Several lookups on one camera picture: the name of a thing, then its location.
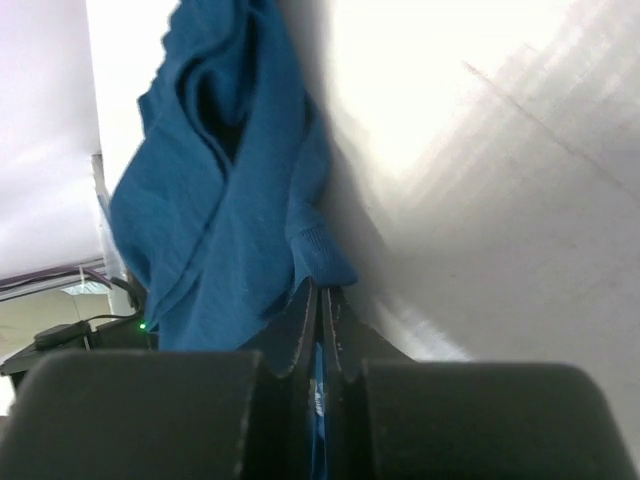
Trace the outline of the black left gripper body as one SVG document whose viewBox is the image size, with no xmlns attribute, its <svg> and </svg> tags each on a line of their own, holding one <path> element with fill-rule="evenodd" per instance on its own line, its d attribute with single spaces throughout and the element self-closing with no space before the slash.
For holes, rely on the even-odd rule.
<svg viewBox="0 0 640 480">
<path fill-rule="evenodd" d="M 46 355 L 62 350 L 142 349 L 156 350 L 158 338 L 144 322 L 107 322 L 92 327 L 88 322 L 59 324 L 37 333 L 31 344 L 1 362 L 1 375 L 19 385 L 28 371 Z"/>
</svg>

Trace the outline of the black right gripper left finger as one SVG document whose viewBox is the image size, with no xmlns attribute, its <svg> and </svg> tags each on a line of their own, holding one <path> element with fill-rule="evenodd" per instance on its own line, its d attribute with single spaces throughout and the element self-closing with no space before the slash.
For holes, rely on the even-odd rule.
<svg viewBox="0 0 640 480">
<path fill-rule="evenodd" d="M 41 360 L 1 437 L 5 479 L 307 479 L 317 290 L 233 352 Z"/>
</svg>

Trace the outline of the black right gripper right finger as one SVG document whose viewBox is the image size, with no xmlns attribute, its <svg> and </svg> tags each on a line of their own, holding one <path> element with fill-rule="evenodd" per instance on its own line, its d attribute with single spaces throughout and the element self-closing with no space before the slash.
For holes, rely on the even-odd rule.
<svg viewBox="0 0 640 480">
<path fill-rule="evenodd" d="M 417 361 L 322 293 L 331 479 L 634 479 L 609 404 L 559 363 Z"/>
</svg>

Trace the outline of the blue cartoon print t-shirt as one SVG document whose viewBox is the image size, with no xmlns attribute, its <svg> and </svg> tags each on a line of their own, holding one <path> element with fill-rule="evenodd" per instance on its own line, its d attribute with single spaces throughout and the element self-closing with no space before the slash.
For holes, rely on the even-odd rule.
<svg viewBox="0 0 640 480">
<path fill-rule="evenodd" d="M 155 352 L 238 351 L 311 282 L 307 479 L 324 479 L 320 291 L 356 275 L 317 207 L 330 155 L 284 17 L 274 1 L 183 1 L 163 47 L 139 100 L 143 141 L 110 202 Z"/>
</svg>

